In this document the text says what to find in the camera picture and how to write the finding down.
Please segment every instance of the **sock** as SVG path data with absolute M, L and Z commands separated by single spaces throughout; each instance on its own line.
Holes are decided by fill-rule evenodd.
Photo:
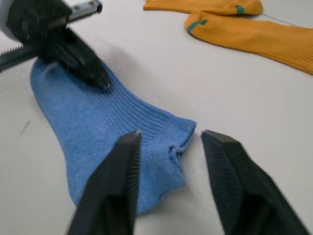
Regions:
M 196 127 L 194 121 L 142 101 L 105 65 L 112 83 L 108 92 L 86 86 L 59 65 L 48 66 L 35 63 L 31 86 L 65 155 L 74 204 L 79 204 L 87 180 L 119 137 L 135 130 L 142 133 L 137 214 L 186 185 L 180 159 Z
M 259 0 L 147 0 L 144 10 L 203 11 L 217 15 L 259 15 L 263 12 Z
M 218 46 L 270 58 L 313 74 L 313 29 L 193 12 L 185 28 Z

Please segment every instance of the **white surface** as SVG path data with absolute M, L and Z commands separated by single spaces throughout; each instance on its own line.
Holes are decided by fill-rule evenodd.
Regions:
M 200 42 L 185 31 L 186 14 L 143 11 L 143 4 L 106 0 L 101 16 L 74 26 L 134 94 L 198 123 L 182 161 L 192 183 L 138 217 L 135 234 L 223 234 L 200 140 L 203 128 L 241 141 L 312 233 L 313 77 L 270 59 Z M 312 23 L 308 6 L 298 7 L 305 14 L 292 15 L 292 23 Z M 283 11 L 272 8 L 268 15 L 279 19 Z M 288 13 L 281 20 L 288 21 Z M 11 45 L 0 34 L 0 50 Z M 32 63 L 0 74 L 3 235 L 64 234 L 75 210 L 63 153 L 29 85 Z

